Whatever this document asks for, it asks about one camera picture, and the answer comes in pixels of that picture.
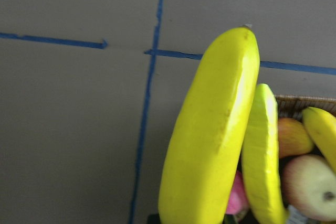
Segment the orange apple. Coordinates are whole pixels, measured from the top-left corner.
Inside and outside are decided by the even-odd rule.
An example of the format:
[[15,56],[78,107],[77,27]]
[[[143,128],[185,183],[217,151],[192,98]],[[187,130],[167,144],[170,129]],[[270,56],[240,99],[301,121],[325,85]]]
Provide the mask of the orange apple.
[[293,118],[278,120],[279,158],[303,155],[314,149],[314,143],[303,124]]

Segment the yellow banana with stem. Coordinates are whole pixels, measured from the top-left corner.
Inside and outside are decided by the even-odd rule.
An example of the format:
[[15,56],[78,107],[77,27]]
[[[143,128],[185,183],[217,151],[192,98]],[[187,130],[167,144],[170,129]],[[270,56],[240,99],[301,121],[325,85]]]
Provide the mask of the yellow banana with stem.
[[319,151],[313,154],[324,159],[335,173],[335,116],[309,106],[302,110],[302,123]]

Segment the pale yellow apple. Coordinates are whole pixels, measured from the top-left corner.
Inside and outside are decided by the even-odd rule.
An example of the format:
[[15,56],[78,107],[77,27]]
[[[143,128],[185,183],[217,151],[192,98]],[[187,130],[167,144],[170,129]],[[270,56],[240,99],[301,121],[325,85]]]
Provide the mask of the pale yellow apple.
[[318,155],[298,156],[282,171],[282,190],[288,204],[310,219],[335,221],[335,173]]

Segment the pink red apple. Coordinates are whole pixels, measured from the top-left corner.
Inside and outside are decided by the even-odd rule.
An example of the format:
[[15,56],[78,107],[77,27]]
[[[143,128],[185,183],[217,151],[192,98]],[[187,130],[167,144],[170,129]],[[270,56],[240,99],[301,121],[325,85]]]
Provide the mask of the pink red apple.
[[230,192],[230,197],[226,208],[226,214],[246,214],[248,210],[249,202],[245,193],[243,175],[240,171],[237,171]]

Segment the yellow-green banana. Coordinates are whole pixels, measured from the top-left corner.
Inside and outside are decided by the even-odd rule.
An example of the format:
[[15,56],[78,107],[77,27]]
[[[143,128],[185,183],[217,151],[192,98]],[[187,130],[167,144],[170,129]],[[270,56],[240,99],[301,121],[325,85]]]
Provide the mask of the yellow-green banana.
[[279,176],[278,106],[267,84],[256,87],[242,148],[241,167],[258,223],[286,223]]

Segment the brown wicker basket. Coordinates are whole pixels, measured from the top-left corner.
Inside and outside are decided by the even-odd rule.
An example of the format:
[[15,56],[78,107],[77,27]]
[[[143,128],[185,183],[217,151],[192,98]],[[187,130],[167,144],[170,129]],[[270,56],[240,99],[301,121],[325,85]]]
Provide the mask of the brown wicker basket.
[[293,118],[302,121],[302,110],[312,106],[326,110],[335,116],[335,98],[300,95],[275,95],[279,118]]

